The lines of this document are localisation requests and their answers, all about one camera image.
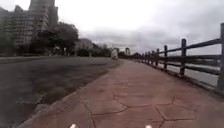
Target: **distant building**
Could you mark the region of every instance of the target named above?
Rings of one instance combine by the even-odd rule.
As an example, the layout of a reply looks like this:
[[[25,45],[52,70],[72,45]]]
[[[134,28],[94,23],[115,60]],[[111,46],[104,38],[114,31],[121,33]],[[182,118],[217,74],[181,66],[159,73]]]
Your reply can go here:
[[[14,11],[0,8],[0,32],[10,36],[15,45],[31,42],[38,32],[58,23],[58,8],[55,0],[31,0],[29,10],[16,5]]]
[[[131,51],[130,51],[130,49],[129,48],[125,48],[125,55],[126,56],[130,56],[131,55]]]

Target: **building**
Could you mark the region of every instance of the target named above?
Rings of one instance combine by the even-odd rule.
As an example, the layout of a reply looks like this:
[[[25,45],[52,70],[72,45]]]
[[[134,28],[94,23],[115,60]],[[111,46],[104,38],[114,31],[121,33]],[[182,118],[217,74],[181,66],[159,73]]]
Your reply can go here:
[[[130,49],[129,48],[125,48],[125,55],[126,56],[130,56],[131,55],[131,51],[130,51]]]
[[[16,5],[14,11],[0,8],[0,31],[10,35],[15,45],[31,42],[38,32],[56,26],[58,8],[55,0],[31,0],[29,10]]]

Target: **road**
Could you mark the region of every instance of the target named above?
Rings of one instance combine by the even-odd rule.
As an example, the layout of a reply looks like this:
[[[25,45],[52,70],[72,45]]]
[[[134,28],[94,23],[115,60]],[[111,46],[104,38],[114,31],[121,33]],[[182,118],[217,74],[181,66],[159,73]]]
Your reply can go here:
[[[119,63],[78,57],[0,60],[0,128],[21,124],[38,104],[52,104]]]

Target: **sidewalk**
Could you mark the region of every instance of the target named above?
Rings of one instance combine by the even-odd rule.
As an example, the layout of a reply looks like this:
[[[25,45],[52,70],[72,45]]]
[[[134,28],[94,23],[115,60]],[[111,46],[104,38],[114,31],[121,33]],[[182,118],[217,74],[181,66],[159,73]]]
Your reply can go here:
[[[124,64],[19,128],[223,128],[224,102],[144,64]]]

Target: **wooden railing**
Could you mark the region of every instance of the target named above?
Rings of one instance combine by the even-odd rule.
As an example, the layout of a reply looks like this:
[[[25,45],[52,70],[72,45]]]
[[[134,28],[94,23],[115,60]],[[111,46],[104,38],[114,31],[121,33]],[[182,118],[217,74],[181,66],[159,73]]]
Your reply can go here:
[[[187,50],[202,48],[211,45],[222,45],[222,54],[218,55],[187,55]],[[179,56],[170,56],[171,52],[180,51]],[[208,73],[218,76],[218,84],[215,90],[218,92],[224,92],[224,23],[221,24],[221,37],[218,39],[187,45],[187,40],[182,39],[181,47],[175,49],[168,49],[165,45],[163,51],[157,49],[156,51],[146,52],[144,54],[135,54],[128,57],[129,59],[142,62],[153,67],[162,69],[165,72],[172,72],[168,70],[167,66],[179,67],[179,73],[176,73],[179,77],[185,76],[185,70],[194,70],[198,72]],[[208,67],[220,67],[220,70]]]

